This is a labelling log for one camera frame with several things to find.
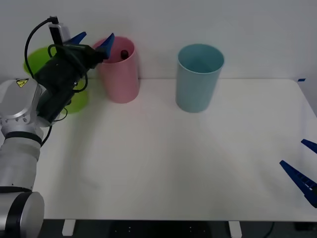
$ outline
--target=white table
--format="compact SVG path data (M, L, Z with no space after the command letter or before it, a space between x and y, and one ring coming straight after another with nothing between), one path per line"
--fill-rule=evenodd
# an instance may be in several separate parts
M34 190L46 219L317 221L279 165L317 181L317 118L297 83L221 79L203 113L175 80L141 81L128 104L90 80L90 104L53 126Z

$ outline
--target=warning label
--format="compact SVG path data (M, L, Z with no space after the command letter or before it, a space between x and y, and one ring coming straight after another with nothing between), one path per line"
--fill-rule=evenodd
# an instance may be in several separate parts
M28 81L29 81L28 78L26 78L26 79L19 79L19 80L16 81L16 83L17 83L17 85L18 85L20 88L22 88Z

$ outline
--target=plastic cup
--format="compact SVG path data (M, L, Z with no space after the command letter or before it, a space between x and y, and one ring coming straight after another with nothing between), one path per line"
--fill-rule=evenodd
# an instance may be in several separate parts
M51 49L51 53L52 53L52 56L56 54L55 47ZM48 47L39 48L28 56L28 62L33 74L39 71L39 69L41 69L49 60L50 60L50 56L48 53ZM23 68L24 68L24 71L30 75L30 72L28 68L26 67L25 62L23 64ZM85 85L85 80L81 79L79 80L78 85L74 89L81 89L84 87L84 85ZM75 95L71 99L71 104L69 104L65 108L67 109L69 114L72 114L72 113L79 112L87 104L88 104L88 92L84 90L83 92L75 93Z
M94 44L98 47L103 40ZM98 64L98 76L103 83L106 94L116 103L128 103L139 94L139 77L137 54L132 41L126 37L116 36L111 48L110 58Z
M224 64L215 47L193 44L178 54L176 103L184 111L199 113L207 109Z

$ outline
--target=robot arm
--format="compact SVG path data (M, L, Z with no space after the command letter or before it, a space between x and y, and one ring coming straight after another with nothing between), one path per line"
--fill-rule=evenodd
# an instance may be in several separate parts
M77 82L108 58L114 40L112 34L94 50L61 40L65 28L59 24L50 25L50 30L55 56L34 79L9 80L1 85L5 93L0 96L0 125L5 140L0 148L0 237L38 236L44 200L32 189L42 146L41 127L52 125L71 102Z

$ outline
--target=table leg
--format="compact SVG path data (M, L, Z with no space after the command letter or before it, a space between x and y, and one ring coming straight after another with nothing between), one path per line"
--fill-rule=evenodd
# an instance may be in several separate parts
M230 234L231 234L232 238L241 238L242 237L240 222L238 222L238 221L229 222L229 229L230 229Z
M70 219L65 220L63 231L62 231L63 236L71 237L73 235L75 223L76 223L76 220L70 220Z

